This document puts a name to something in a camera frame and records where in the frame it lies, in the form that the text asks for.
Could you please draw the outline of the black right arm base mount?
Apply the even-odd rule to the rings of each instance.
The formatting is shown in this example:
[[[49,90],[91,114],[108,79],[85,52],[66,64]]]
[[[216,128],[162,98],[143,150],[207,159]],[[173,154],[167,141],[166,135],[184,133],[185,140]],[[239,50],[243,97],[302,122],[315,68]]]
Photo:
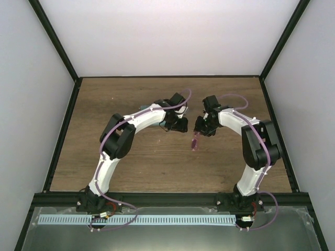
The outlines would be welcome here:
[[[253,204],[258,207],[260,196],[257,194],[241,197],[235,193],[217,193],[215,196],[215,203],[218,211],[237,213],[251,213],[254,211]]]

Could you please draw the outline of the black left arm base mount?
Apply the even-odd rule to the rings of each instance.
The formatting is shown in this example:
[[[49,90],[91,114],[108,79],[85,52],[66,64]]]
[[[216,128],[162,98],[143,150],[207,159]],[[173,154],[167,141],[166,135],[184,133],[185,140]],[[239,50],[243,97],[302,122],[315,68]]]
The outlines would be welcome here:
[[[97,196],[89,190],[79,194],[76,211],[87,213],[102,213],[106,211],[120,212],[122,206],[117,203],[108,201],[102,196]]]

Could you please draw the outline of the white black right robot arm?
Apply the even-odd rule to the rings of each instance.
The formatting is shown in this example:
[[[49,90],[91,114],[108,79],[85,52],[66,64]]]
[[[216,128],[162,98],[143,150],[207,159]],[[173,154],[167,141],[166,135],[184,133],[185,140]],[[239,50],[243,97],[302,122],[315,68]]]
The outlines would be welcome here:
[[[259,192],[267,171],[282,158],[283,150],[272,121],[251,118],[228,107],[211,108],[197,117],[192,148],[197,147],[199,135],[214,136],[216,130],[223,127],[240,135],[242,140],[245,169],[234,186],[232,203],[237,210],[243,211]]]

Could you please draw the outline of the pink transparent sunglasses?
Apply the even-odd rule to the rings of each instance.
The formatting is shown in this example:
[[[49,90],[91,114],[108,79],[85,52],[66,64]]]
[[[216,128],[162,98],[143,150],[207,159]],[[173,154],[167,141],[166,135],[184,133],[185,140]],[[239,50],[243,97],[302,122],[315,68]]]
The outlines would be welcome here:
[[[200,136],[201,136],[200,132],[194,131],[193,138],[191,140],[191,150],[192,151],[198,150]]]

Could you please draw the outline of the blue-grey glasses case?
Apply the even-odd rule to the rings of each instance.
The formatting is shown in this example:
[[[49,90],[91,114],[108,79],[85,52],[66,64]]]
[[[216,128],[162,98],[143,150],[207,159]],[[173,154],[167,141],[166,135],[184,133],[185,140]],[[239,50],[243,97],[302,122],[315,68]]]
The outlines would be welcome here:
[[[146,128],[152,125],[158,125],[164,121],[166,112],[158,104],[152,104],[141,110],[141,116],[138,117],[139,128]]]

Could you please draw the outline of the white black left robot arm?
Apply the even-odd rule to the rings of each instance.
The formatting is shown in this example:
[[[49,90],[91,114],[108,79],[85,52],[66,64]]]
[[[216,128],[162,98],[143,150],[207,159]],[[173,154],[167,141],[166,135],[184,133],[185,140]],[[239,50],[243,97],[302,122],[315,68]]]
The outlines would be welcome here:
[[[187,132],[187,102],[170,106],[165,100],[153,103],[148,108],[130,115],[112,115],[100,136],[99,162],[95,174],[88,185],[92,193],[88,204],[93,210],[101,211],[107,205],[103,195],[109,190],[109,183],[119,161],[130,151],[135,135],[141,130],[159,123],[167,129]]]

